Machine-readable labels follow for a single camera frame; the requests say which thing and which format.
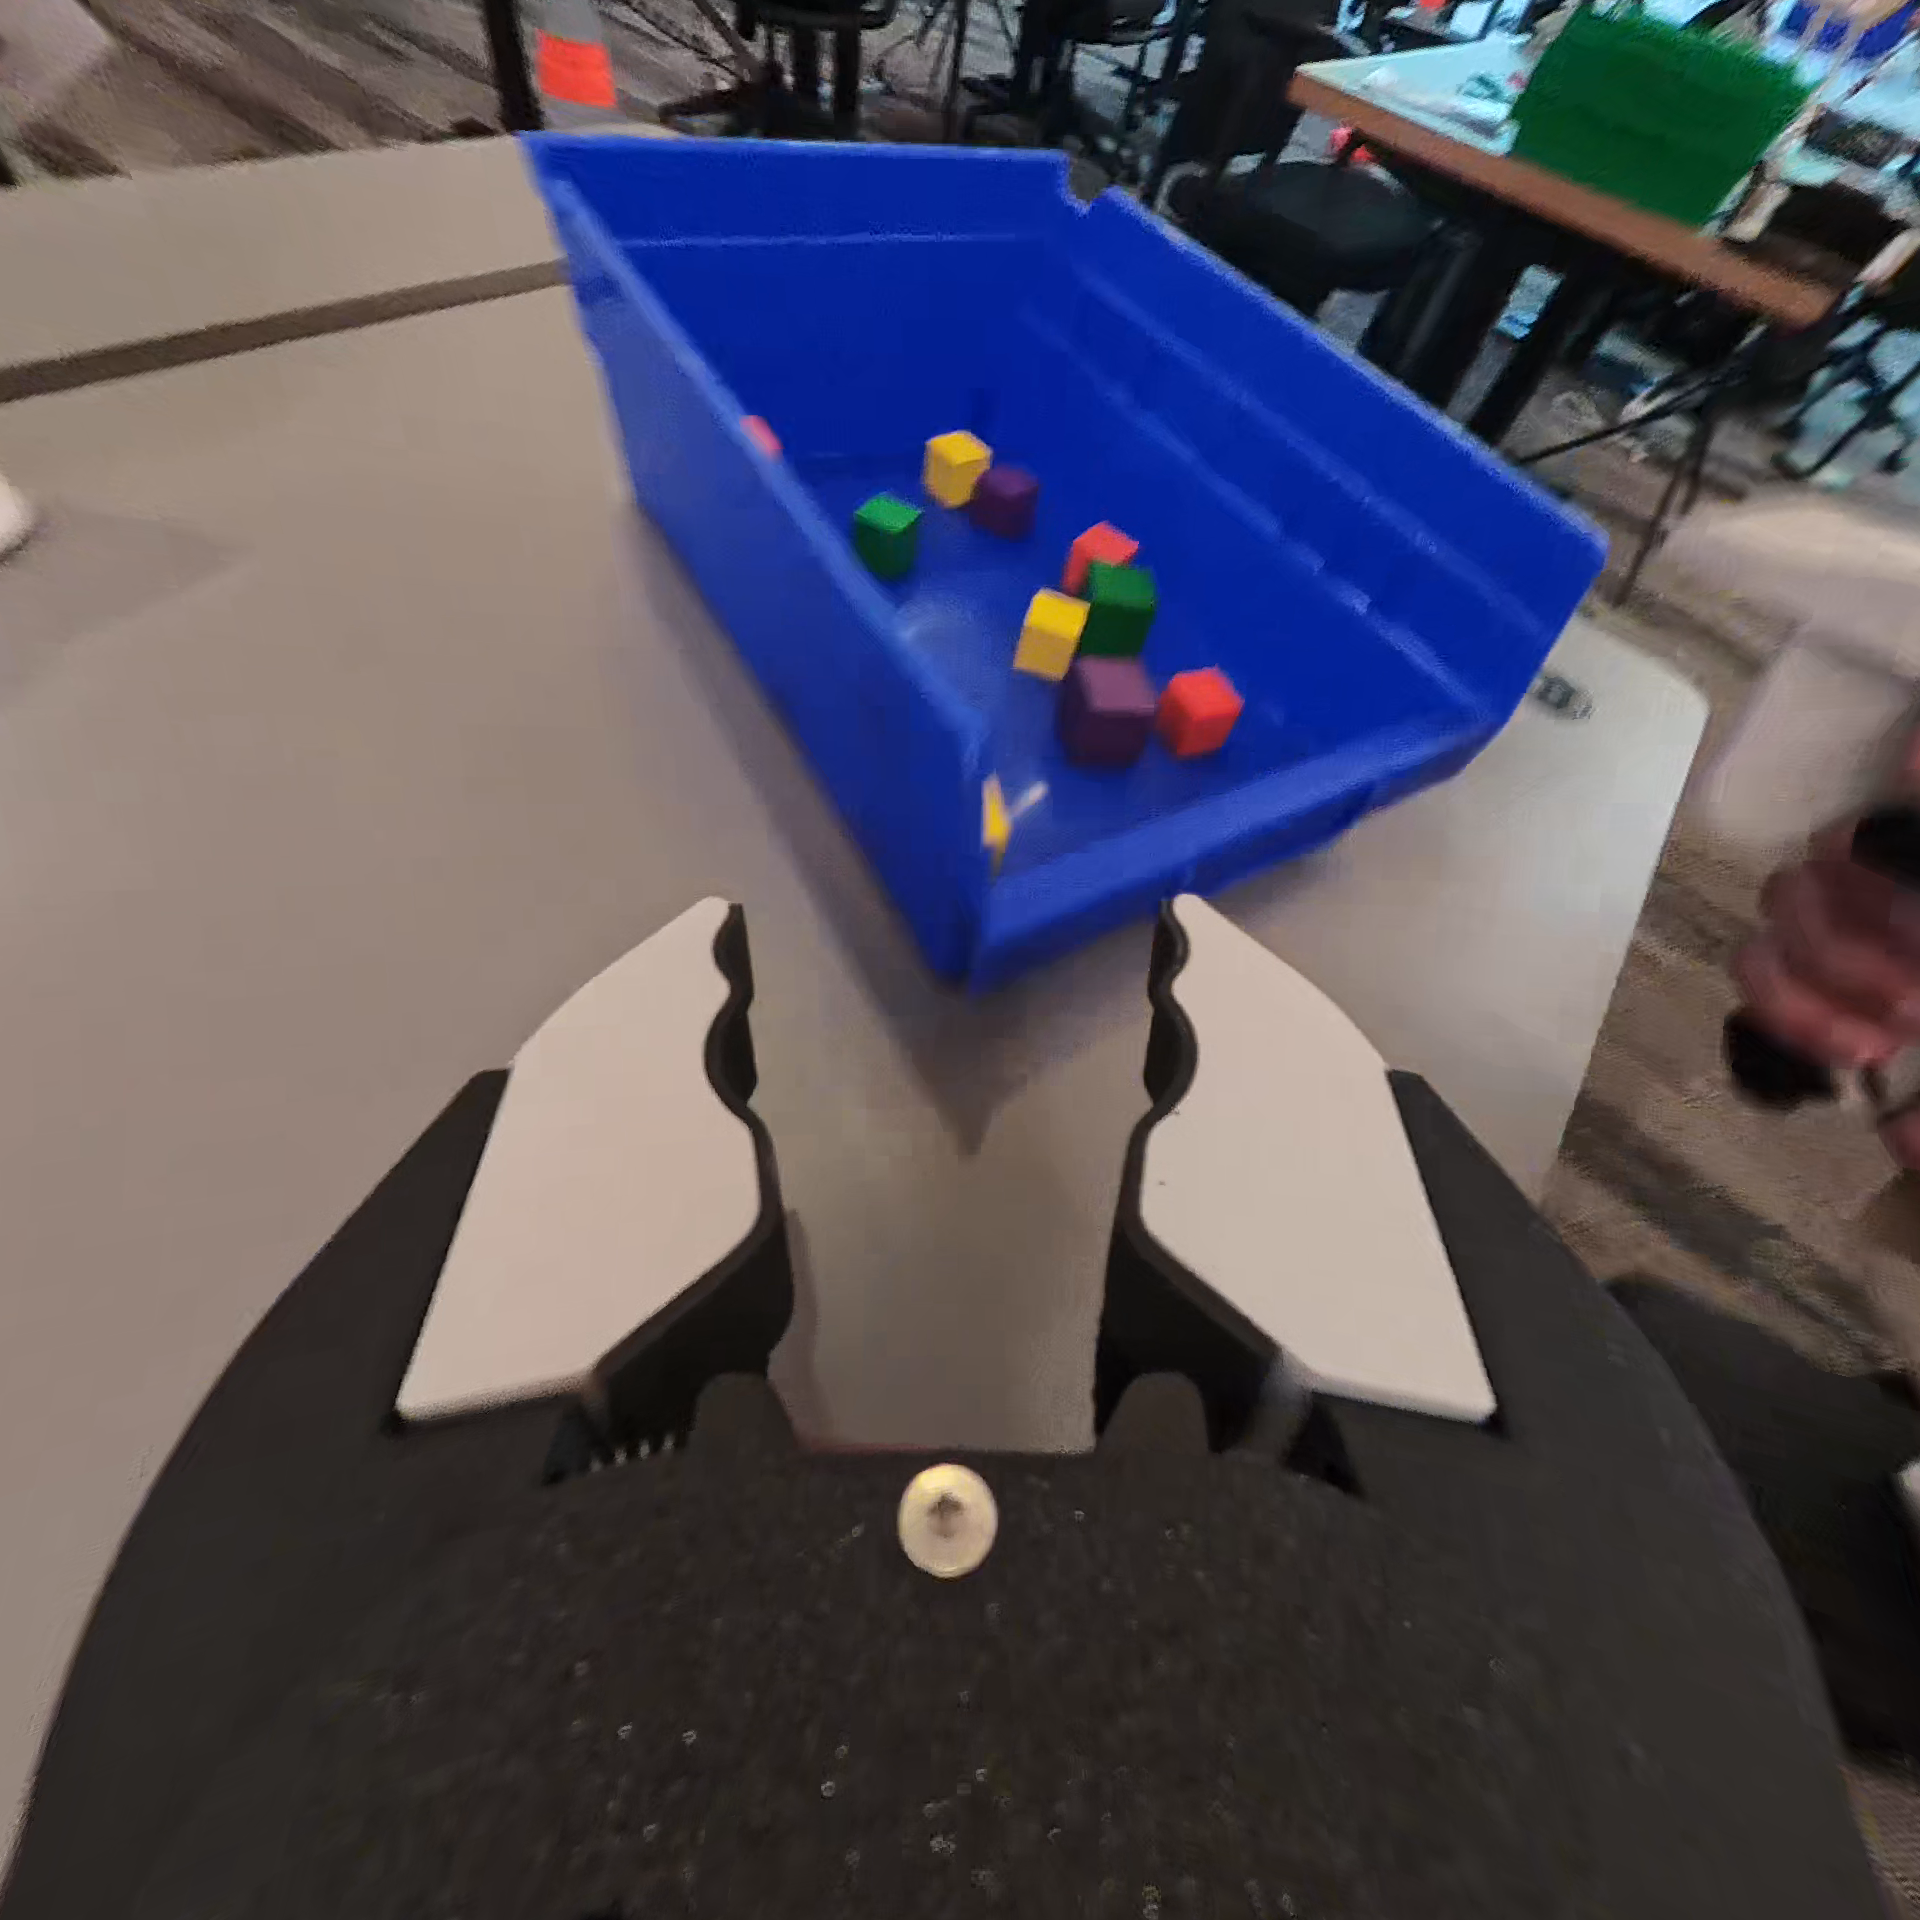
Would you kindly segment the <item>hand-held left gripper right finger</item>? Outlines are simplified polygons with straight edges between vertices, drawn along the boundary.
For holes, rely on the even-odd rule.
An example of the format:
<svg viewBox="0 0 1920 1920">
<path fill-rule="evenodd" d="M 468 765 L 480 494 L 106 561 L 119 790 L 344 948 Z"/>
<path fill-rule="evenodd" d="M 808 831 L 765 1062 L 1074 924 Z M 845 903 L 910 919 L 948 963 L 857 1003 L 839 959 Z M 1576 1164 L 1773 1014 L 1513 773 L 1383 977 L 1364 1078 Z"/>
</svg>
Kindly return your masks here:
<svg viewBox="0 0 1920 1920">
<path fill-rule="evenodd" d="M 1095 1325 L 1095 1439 L 1165 1379 L 1212 1451 L 1289 1453 L 1322 1406 L 1497 1436 L 1497 1390 L 1366 1034 L 1200 895 L 1158 909 L 1144 1113 Z"/>
</svg>

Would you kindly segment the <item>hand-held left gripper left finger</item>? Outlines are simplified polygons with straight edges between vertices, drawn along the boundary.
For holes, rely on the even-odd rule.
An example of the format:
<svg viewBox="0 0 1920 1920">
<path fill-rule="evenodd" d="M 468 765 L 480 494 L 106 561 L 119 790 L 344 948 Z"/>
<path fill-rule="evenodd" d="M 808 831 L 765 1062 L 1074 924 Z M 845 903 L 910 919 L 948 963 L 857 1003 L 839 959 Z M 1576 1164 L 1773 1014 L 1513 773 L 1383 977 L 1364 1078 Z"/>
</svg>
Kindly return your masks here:
<svg viewBox="0 0 1920 1920">
<path fill-rule="evenodd" d="M 792 1281 L 750 1009 L 745 917 L 708 895 L 513 1052 L 405 1423 L 574 1401 L 597 1427 L 690 1427 L 708 1380 L 762 1375 Z"/>
</svg>

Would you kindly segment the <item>blue plastic bin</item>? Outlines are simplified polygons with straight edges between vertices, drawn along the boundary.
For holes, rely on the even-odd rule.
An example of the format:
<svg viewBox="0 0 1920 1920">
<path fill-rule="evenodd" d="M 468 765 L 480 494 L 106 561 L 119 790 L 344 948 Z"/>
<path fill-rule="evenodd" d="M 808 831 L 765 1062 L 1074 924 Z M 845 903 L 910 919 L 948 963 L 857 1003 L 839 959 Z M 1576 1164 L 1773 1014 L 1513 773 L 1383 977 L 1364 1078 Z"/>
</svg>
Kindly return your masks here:
<svg viewBox="0 0 1920 1920">
<path fill-rule="evenodd" d="M 1062 155 L 613 133 L 520 155 L 639 513 L 938 979 L 994 987 L 1448 779 L 1598 573 L 1581 517 L 1134 198 L 1077 198 Z M 948 429 L 1037 475 L 1029 539 L 922 491 Z M 852 548 L 874 491 L 922 510 L 903 582 Z M 1157 577 L 1152 679 L 1237 684 L 1215 754 L 1071 765 L 1014 671 L 1095 521 Z M 1012 813 L 997 877 L 984 778 Z"/>
</svg>

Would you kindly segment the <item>person's right forearm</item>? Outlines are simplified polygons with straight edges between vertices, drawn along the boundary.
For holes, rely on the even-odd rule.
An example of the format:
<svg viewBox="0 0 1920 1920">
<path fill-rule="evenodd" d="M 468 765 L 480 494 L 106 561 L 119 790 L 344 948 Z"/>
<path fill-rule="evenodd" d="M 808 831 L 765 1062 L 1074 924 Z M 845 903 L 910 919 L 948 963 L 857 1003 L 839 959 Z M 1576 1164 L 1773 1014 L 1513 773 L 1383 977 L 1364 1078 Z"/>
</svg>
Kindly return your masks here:
<svg viewBox="0 0 1920 1920">
<path fill-rule="evenodd" d="M 1905 799 L 1917 717 L 1917 532 L 1836 495 L 1697 510 L 1663 546 L 1687 586 L 1780 620 L 1696 789 L 1706 831 L 1762 867 Z"/>
</svg>

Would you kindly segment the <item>person's black pants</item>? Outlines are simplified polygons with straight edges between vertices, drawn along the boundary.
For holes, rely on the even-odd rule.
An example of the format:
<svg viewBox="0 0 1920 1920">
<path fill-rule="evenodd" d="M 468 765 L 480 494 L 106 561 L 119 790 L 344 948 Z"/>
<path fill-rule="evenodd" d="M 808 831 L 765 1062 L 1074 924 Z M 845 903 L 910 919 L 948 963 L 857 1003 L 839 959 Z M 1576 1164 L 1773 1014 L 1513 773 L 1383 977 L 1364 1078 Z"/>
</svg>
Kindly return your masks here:
<svg viewBox="0 0 1920 1920">
<path fill-rule="evenodd" d="M 1916 1388 L 1842 1375 L 1644 1277 L 1610 1285 L 1736 1479 L 1807 1625 L 1839 1735 L 1917 1763 Z"/>
</svg>

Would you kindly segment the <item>brown wooden desk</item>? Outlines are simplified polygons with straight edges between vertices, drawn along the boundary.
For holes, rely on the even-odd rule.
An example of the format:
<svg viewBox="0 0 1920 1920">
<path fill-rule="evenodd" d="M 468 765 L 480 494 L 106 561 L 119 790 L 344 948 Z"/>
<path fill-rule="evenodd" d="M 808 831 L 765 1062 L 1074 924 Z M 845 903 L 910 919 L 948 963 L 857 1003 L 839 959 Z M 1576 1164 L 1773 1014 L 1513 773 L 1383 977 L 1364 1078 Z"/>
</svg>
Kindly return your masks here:
<svg viewBox="0 0 1920 1920">
<path fill-rule="evenodd" d="M 1506 207 L 1609 250 L 1673 281 L 1711 292 L 1785 329 L 1809 329 L 1836 313 L 1852 286 L 1789 273 L 1687 228 L 1663 214 L 1631 207 L 1526 159 L 1492 150 L 1472 137 L 1429 126 L 1361 83 L 1370 59 L 1311 62 L 1295 69 L 1286 95 L 1330 121 L 1353 126 L 1361 145 L 1396 153 Z"/>
</svg>

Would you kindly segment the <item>green bin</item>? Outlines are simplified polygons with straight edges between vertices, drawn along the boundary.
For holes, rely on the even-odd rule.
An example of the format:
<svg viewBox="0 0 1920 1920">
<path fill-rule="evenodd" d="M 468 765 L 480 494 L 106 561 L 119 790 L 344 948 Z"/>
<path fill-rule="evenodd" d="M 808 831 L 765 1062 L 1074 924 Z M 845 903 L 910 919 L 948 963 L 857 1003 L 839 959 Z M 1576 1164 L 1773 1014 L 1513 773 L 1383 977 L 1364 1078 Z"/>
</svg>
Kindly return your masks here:
<svg viewBox="0 0 1920 1920">
<path fill-rule="evenodd" d="M 1711 223 L 1812 86 L 1746 38 L 1576 4 L 1511 106 L 1513 159 L 1654 218 Z"/>
</svg>

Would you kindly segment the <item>orange traffic cone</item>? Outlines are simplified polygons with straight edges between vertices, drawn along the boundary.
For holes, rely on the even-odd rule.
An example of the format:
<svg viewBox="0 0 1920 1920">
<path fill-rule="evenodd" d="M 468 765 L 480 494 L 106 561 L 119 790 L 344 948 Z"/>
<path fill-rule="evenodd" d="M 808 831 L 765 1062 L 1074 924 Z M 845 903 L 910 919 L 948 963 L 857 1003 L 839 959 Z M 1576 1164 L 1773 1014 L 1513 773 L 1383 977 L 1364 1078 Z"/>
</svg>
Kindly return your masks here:
<svg viewBox="0 0 1920 1920">
<path fill-rule="evenodd" d="M 551 126 L 561 119 L 617 119 L 617 83 L 604 37 L 540 28 L 534 35 L 534 83 Z"/>
</svg>

